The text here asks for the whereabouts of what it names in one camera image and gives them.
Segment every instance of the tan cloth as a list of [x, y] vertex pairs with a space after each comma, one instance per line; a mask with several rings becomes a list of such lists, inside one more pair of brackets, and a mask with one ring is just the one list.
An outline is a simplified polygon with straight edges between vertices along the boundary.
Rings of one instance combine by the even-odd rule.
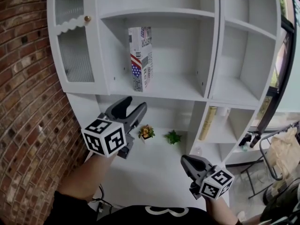
[[297, 128], [290, 128], [286, 133], [274, 135], [267, 152], [267, 159], [272, 167], [277, 167], [282, 173], [283, 180], [275, 182], [273, 187], [281, 186], [289, 174], [300, 162], [300, 146], [295, 138]]

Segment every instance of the black fabric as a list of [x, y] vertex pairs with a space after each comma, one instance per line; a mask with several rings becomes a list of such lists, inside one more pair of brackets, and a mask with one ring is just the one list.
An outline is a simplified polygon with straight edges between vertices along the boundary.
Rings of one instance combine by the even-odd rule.
[[96, 221], [97, 214], [86, 201], [55, 192], [54, 203], [45, 225], [85, 224], [98, 225], [113, 222], [151, 223], [151, 222], [194, 222], [199, 225], [218, 223], [205, 211], [197, 208], [158, 208], [151, 206], [130, 206]]

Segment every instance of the potted plant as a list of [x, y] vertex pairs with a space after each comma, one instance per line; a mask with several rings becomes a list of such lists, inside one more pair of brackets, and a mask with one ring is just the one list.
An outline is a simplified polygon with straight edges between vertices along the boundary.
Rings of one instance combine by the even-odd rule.
[[146, 125], [142, 126], [139, 131], [139, 138], [144, 142], [148, 143], [149, 138], [152, 138], [155, 136], [153, 127]]
[[178, 135], [175, 130], [173, 130], [172, 132], [169, 132], [168, 134], [165, 135], [165, 138], [168, 139], [168, 142], [170, 144], [175, 144], [175, 143], [179, 143], [181, 140], [181, 135]]

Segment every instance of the white box with american flag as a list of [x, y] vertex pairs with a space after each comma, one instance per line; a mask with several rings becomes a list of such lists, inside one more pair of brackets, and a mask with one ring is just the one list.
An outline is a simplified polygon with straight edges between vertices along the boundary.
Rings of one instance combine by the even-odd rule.
[[134, 90], [143, 92], [153, 78], [151, 27], [129, 28]]

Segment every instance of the scalloped trim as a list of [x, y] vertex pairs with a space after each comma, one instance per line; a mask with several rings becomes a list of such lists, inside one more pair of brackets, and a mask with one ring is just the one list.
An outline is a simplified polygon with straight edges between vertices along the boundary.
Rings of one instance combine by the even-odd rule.
[[72, 18], [68, 22], [63, 22], [63, 24], [56, 25], [55, 34], [58, 36], [61, 33], [65, 33], [69, 30], [74, 30], [76, 27], [83, 27], [84, 25], [84, 15], [80, 15], [78, 18]]

